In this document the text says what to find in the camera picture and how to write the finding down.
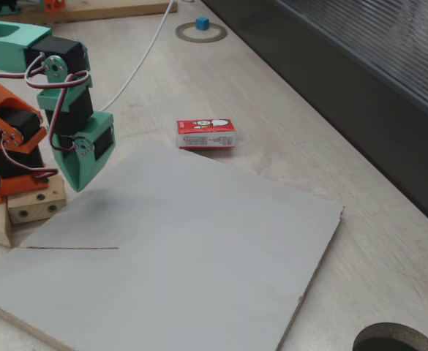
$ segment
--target table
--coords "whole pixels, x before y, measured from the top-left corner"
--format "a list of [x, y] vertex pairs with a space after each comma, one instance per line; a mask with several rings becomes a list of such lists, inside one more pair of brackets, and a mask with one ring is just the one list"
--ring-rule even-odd
[[[178, 25], [200, 16], [222, 23], [199, 0], [180, 1], [179, 12], [169, 16], [146, 63], [111, 108], [117, 146], [105, 169], [143, 141], [174, 146], [177, 119], [233, 119], [237, 147], [200, 154], [345, 205], [282, 349], [352, 350], [357, 334], [377, 322], [399, 322], [428, 336], [428, 219], [233, 32], [211, 44], [176, 37]], [[126, 80], [160, 19], [53, 26], [55, 35], [78, 38], [89, 48], [96, 109]], [[3, 82], [37, 107], [36, 91], [20, 81]], [[53, 165], [49, 146], [41, 147]], [[69, 187], [67, 194], [76, 196]], [[22, 226], [15, 242], [35, 227]], [[0, 259], [7, 252], [0, 247]], [[0, 350], [52, 349], [0, 320]]]

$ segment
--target cardboard edge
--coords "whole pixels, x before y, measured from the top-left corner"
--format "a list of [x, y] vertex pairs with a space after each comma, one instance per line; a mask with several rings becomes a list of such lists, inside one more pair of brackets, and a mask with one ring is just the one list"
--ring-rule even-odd
[[76, 351], [74, 347], [71, 347], [65, 342], [62, 342], [56, 338], [53, 338], [52, 336], [48, 335], [44, 331], [41, 331], [40, 329], [34, 327], [33, 325], [28, 324], [27, 322], [16, 317], [14, 314], [9, 313], [1, 308], [0, 308], [0, 318], [14, 325], [20, 330], [25, 331], [26, 333], [30, 334], [34, 338], [51, 346], [53, 349], [56, 349], [57, 351]]
[[328, 253], [328, 251], [329, 251], [329, 247], [330, 247], [330, 246], [332, 245], [332, 243], [334, 242], [334, 238], [336, 237], [337, 230], [339, 229], [339, 226], [340, 226], [340, 225], [341, 225], [341, 223], [342, 223], [342, 222], [341, 222], [341, 220], [342, 220], [342, 215], [343, 215], [343, 213], [344, 213], [344, 209], [345, 209], [345, 207], [343, 207], [343, 208], [342, 208], [342, 211], [341, 211], [340, 216], [339, 216], [339, 222], [337, 223], [337, 226], [336, 226], [336, 230], [334, 231], [334, 234], [332, 234], [331, 240], [329, 240], [328, 244], [326, 245], [326, 248], [324, 249], [323, 255], [321, 256], [321, 259], [319, 260], [318, 265], [316, 266], [316, 269], [315, 269], [315, 271], [313, 272], [313, 275], [312, 275], [311, 279], [309, 280], [309, 283], [308, 283], [308, 285], [307, 285], [306, 289], [305, 289], [305, 290], [304, 290], [304, 292], [303, 292], [303, 295], [302, 295], [302, 296], [300, 296], [300, 298], [299, 298], [299, 302], [298, 302], [298, 304], [296, 305], [295, 311], [294, 311], [294, 313], [292, 314], [292, 317], [291, 317], [291, 319], [290, 319], [290, 322], [288, 323], [287, 328], [285, 329], [284, 333], [282, 334], [282, 338], [280, 338], [279, 344], [277, 345], [277, 347], [276, 347], [275, 351], [280, 351], [280, 350], [282, 349], [282, 346], [283, 346], [283, 345], [284, 345], [284, 343], [285, 343], [285, 340], [287, 339], [288, 332], [289, 332], [289, 331], [290, 331], [290, 329], [292, 328], [292, 324], [293, 324], [293, 322], [295, 322], [296, 316], [298, 315], [298, 313], [299, 313], [299, 311], [300, 311], [300, 308], [301, 308], [301, 305], [303, 305], [304, 299], [306, 298], [306, 296], [307, 296], [307, 294], [308, 294], [308, 292], [309, 292], [309, 289], [311, 288], [312, 283], [314, 282], [315, 277], [316, 277], [316, 275], [318, 274], [319, 268], [320, 268], [320, 267], [321, 267], [321, 265], [323, 264], [324, 258], [326, 257], [326, 254], [327, 254], [327, 253]]

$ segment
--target blue cube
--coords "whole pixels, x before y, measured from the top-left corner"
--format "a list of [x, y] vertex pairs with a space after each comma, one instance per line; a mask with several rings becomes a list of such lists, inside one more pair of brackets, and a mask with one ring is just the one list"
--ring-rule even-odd
[[196, 29], [199, 29], [200, 31], [206, 31], [209, 29], [210, 23], [209, 19], [207, 17], [199, 17], [196, 20]]

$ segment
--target green robotic arm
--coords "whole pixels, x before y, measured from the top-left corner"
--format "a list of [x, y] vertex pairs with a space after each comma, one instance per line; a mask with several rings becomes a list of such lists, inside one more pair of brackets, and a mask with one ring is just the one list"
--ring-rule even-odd
[[[23, 73], [29, 86], [42, 89], [37, 100], [55, 159], [75, 191], [85, 188], [115, 147], [113, 115], [94, 111], [91, 103], [86, 47], [41, 26], [0, 22], [0, 70]], [[47, 83], [29, 79], [37, 70]]]

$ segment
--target round hole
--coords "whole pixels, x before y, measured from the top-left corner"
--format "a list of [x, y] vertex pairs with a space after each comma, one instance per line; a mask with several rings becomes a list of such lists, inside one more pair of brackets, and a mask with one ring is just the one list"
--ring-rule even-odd
[[356, 337], [353, 351], [428, 351], [428, 338], [405, 325], [378, 323]]

